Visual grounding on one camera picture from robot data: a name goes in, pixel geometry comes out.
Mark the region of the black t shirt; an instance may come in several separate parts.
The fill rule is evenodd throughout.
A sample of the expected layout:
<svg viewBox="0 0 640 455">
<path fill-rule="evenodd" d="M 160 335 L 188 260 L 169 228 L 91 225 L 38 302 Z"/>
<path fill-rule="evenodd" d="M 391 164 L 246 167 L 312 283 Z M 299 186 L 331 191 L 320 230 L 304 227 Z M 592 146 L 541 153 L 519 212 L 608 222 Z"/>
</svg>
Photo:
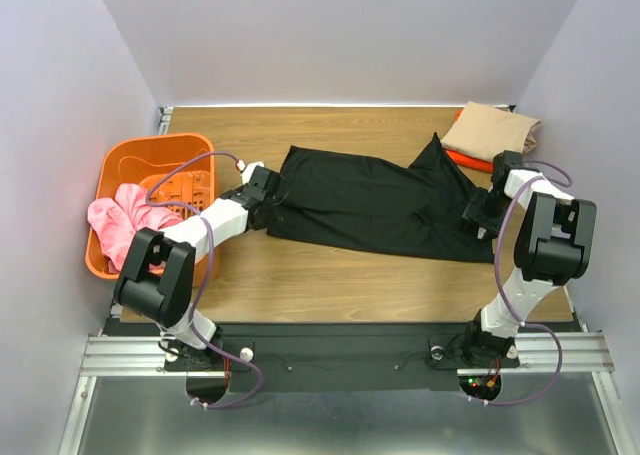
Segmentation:
<svg viewBox="0 0 640 455">
<path fill-rule="evenodd" d="M 407 167 L 293 146 L 280 171 L 270 236 L 349 250 L 492 263 L 493 245 L 463 226 L 475 184 L 434 137 Z"/>
</svg>

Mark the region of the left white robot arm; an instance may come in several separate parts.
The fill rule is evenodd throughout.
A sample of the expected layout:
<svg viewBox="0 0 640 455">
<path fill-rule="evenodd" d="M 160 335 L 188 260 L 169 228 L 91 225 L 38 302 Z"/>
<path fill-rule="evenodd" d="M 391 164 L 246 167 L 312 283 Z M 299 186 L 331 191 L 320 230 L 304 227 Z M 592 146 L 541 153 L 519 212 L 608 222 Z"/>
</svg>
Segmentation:
<svg viewBox="0 0 640 455">
<path fill-rule="evenodd" d="M 271 209 L 288 191 L 289 183 L 279 173 L 252 163 L 242 174 L 242 185 L 208 208 L 168 229 L 137 231 L 114 300 L 188 346 L 188 357 L 199 368 L 215 367 L 223 346 L 216 324 L 191 300 L 196 264 L 205 260 L 205 275 L 210 276 L 215 248 L 249 230 L 265 229 Z"/>
</svg>

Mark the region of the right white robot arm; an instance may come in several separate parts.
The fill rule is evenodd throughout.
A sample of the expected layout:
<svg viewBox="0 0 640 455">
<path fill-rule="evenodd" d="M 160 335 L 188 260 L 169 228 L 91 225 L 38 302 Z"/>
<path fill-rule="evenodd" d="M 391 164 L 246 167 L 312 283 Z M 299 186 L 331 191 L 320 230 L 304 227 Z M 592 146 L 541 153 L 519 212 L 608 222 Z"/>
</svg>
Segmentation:
<svg viewBox="0 0 640 455">
<path fill-rule="evenodd" d="M 581 278 L 589 265 L 596 224 L 594 202 L 575 198 L 525 165 L 521 154 L 494 157 L 490 189 L 479 188 L 462 215 L 465 229 L 482 241 L 496 240 L 498 294 L 467 324 L 460 341 L 472 365 L 517 357 L 515 337 L 549 293 Z M 525 210 L 513 252 L 514 269 L 501 281 L 499 255 L 509 219 Z"/>
</svg>

